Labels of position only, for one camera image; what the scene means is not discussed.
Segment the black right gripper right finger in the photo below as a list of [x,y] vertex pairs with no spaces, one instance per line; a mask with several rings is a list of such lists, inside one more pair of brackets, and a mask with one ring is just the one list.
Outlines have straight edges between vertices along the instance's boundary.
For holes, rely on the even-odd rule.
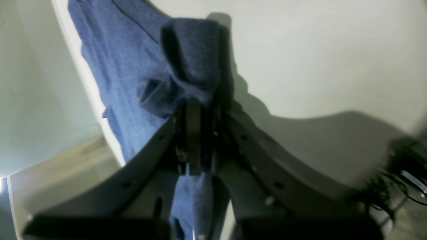
[[379,223],[351,190],[302,166],[255,125],[214,108],[212,174],[233,205],[232,240],[382,240]]

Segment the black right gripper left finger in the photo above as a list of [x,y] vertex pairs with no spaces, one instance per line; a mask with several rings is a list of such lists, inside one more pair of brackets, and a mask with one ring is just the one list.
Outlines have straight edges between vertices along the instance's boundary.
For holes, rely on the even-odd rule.
[[170,240],[180,176],[202,172],[202,105],[180,105],[148,144],[113,176],[36,214],[24,240]]

